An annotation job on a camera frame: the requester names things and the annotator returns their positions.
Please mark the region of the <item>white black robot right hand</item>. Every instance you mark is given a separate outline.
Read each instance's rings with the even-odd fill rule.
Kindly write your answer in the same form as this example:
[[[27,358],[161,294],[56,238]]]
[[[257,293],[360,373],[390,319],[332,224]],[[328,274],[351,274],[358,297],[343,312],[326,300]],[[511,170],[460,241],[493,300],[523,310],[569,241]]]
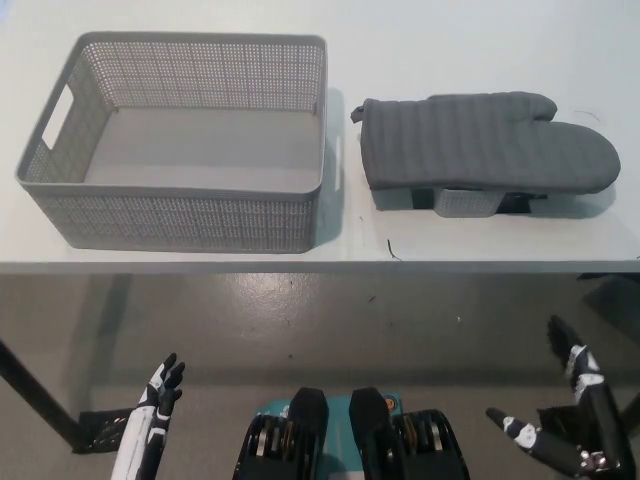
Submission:
[[[559,316],[547,323],[553,354],[574,403],[538,411],[534,425],[497,408],[487,417],[525,454],[572,479],[636,479],[629,434],[606,377],[590,348]]]

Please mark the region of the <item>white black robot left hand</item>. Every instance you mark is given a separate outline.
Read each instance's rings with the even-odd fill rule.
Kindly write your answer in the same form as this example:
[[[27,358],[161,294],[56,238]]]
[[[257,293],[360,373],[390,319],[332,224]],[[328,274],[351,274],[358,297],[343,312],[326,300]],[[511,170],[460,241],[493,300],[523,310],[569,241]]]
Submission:
[[[174,407],[182,396],[185,363],[171,353],[156,369],[129,415],[111,480],[156,478]]]

